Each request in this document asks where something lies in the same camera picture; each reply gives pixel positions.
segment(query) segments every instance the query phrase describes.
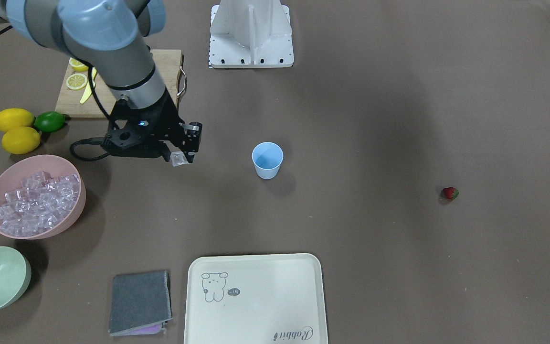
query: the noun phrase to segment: white plastic mount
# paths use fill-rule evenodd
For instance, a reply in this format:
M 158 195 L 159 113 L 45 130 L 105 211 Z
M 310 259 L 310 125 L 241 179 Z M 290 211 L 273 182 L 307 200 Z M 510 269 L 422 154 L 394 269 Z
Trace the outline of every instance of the white plastic mount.
M 294 64 L 290 9 L 279 0 L 222 0 L 212 7 L 209 65 L 281 68 Z

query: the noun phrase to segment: yellow lemon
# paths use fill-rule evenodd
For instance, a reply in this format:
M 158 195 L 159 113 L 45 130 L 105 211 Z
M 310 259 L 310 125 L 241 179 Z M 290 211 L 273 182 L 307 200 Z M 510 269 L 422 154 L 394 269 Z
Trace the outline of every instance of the yellow lemon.
M 76 72 L 83 72 L 85 70 L 88 70 L 88 66 L 81 63 L 80 61 L 74 59 L 73 57 L 69 59 L 69 65 L 72 66 L 72 69 Z
M 67 78 L 67 87 L 74 91 L 84 88 L 87 83 L 88 78 L 82 73 L 74 73 Z
M 1 146 L 12 154 L 25 154 L 40 145 L 40 134 L 30 127 L 10 129 L 1 138 Z
M 13 107 L 0 111 L 0 131 L 4 133 L 16 127 L 28 127 L 33 124 L 33 115 L 25 109 Z

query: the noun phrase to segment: lime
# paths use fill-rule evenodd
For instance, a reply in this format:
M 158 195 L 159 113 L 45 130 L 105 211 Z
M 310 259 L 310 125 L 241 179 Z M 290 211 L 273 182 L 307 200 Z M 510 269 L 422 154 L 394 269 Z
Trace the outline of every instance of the lime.
M 1 138 L 1 146 L 12 154 L 25 154 L 40 145 L 40 134 L 30 127 L 10 129 Z
M 67 78 L 67 87 L 74 91 L 84 88 L 87 83 L 88 78 L 82 73 L 74 73 Z
M 63 127 L 63 124 L 65 124 L 65 116 L 56 111 L 49 111 L 37 116 L 33 125 L 38 130 L 44 131 L 45 133 L 50 133 L 52 131 L 59 130 Z
M 28 127 L 33 124 L 33 115 L 25 109 L 13 107 L 0 111 L 0 131 L 4 133 L 16 127 Z
M 80 61 L 74 59 L 73 57 L 69 59 L 69 65 L 72 66 L 72 69 L 76 72 L 83 72 L 85 70 L 88 70 L 88 66 L 81 63 Z

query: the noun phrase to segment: bowl of ice cubes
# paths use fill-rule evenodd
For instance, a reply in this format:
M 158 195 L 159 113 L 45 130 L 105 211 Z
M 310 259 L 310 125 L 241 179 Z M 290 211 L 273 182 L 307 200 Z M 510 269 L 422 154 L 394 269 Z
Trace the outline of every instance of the bowl of ice cubes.
M 0 175 L 0 234 L 43 239 L 68 229 L 82 213 L 86 189 L 74 164 L 36 155 Z

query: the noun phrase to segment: metal handle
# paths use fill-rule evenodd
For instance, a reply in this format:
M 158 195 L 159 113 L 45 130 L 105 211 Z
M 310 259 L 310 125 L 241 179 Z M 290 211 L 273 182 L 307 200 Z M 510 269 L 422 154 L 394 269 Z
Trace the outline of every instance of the metal handle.
M 184 76 L 184 86 L 177 92 L 177 106 L 180 106 L 181 98 L 186 94 L 186 87 L 188 86 L 188 77 L 186 76 L 186 72 L 184 72 L 184 68 L 180 66 L 181 74 Z

